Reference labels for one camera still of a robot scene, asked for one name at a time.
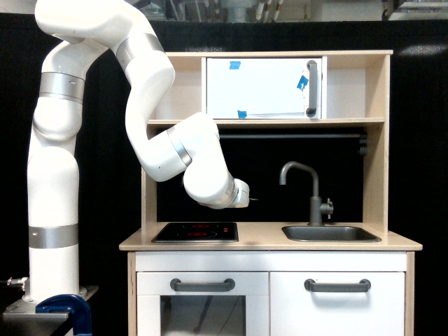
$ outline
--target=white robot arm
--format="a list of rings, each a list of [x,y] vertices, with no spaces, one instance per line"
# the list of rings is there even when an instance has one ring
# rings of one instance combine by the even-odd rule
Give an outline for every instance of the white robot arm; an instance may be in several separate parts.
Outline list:
[[[225,164],[218,129],[197,113],[148,140],[154,108],[174,80],[155,33],[123,0],[38,0],[36,21],[64,40],[46,57],[28,158],[30,300],[79,292],[78,165],[84,81],[91,64],[112,49],[132,89],[126,130],[147,174],[166,181],[185,171],[189,196],[213,209],[246,207],[249,187]]]
[[[174,68],[140,11],[123,0],[39,0],[36,21],[47,34],[72,42],[93,39],[115,53],[132,87],[127,135],[151,178],[166,181],[186,170],[185,189],[200,204],[247,207],[249,187],[229,174],[209,116],[198,113],[148,140],[148,120],[171,87]]]

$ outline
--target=faucet handle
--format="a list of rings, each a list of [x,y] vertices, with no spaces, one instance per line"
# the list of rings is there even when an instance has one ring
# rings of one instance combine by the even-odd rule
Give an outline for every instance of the faucet handle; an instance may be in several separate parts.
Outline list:
[[[334,206],[333,202],[330,201],[330,199],[327,199],[326,203],[322,203],[321,205],[321,213],[323,215],[328,215],[328,219],[331,219],[331,215],[333,214]]]

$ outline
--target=oven window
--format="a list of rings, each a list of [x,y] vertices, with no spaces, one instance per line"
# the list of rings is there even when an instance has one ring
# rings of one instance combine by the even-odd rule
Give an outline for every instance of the oven window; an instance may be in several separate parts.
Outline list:
[[[246,298],[229,295],[160,297],[161,335],[246,335]]]

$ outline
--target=oven door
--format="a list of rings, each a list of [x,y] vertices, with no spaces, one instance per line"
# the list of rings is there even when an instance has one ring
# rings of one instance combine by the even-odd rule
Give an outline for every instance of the oven door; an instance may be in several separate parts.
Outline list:
[[[138,336],[268,336],[267,272],[138,272]]]

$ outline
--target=toy kitchen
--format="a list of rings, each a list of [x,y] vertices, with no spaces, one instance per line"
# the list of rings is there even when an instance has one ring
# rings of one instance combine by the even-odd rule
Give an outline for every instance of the toy kitchen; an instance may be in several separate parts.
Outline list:
[[[414,334],[422,245],[388,224],[391,54],[167,53],[149,137],[207,112],[250,202],[206,208],[182,176],[142,171],[141,229],[120,245],[129,335]]]

